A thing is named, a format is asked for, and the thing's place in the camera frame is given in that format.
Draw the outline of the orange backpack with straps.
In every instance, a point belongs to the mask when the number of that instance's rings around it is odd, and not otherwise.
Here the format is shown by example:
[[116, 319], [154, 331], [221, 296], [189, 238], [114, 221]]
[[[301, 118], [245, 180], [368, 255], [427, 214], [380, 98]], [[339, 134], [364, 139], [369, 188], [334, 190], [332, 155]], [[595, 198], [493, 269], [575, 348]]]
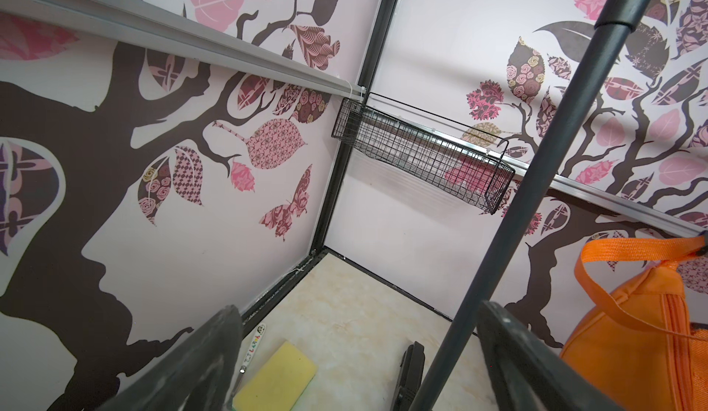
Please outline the orange backpack with straps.
[[[704, 410], [707, 331], [691, 322], [679, 268], [707, 252], [707, 238], [597, 239], [584, 245], [575, 278], [593, 301], [560, 357], [626, 410]], [[614, 291], [589, 263], [651, 261]]]

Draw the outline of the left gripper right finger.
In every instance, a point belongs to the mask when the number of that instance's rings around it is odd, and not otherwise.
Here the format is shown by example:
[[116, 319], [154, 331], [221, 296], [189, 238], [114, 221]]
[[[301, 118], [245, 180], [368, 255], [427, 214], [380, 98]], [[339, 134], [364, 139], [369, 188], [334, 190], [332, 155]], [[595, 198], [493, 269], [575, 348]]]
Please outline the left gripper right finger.
[[620, 410], [504, 307], [482, 302], [478, 337], [501, 410]]

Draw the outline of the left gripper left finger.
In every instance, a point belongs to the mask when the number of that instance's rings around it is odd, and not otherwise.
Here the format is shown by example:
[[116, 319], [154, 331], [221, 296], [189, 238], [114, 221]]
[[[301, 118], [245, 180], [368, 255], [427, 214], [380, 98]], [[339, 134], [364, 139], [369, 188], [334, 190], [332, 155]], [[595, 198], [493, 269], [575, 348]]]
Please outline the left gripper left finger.
[[227, 306], [102, 410], [221, 410], [243, 340], [239, 310]]

